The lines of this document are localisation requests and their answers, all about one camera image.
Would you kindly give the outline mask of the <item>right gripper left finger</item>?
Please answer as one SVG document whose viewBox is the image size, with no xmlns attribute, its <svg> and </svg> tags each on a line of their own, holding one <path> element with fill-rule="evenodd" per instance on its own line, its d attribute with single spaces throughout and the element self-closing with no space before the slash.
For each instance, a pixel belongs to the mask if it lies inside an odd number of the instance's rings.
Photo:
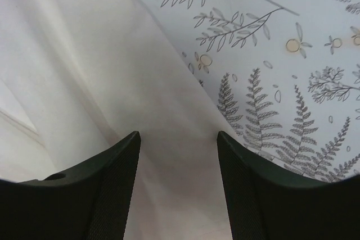
<svg viewBox="0 0 360 240">
<path fill-rule="evenodd" d="M 123 239 L 139 132 L 43 180 L 1 181 L 2 239 Z"/>
</svg>

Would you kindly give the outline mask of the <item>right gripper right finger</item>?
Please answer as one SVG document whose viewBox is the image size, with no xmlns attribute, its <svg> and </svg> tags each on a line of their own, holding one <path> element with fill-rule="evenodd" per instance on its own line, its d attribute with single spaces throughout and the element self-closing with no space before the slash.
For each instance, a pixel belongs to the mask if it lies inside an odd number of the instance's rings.
<svg viewBox="0 0 360 240">
<path fill-rule="evenodd" d="M 232 238 L 358 239 L 359 176 L 326 183 L 293 173 L 217 136 Z"/>
</svg>

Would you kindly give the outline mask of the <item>white coca-cola t-shirt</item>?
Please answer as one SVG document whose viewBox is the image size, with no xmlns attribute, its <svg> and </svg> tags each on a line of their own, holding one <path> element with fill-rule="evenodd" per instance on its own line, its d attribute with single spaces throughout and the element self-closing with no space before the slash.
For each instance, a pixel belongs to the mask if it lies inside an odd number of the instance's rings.
<svg viewBox="0 0 360 240">
<path fill-rule="evenodd" d="M 231 239 L 217 134 L 231 131 L 135 0 L 1 0 L 1 178 L 141 135 L 126 239 Z"/>
</svg>

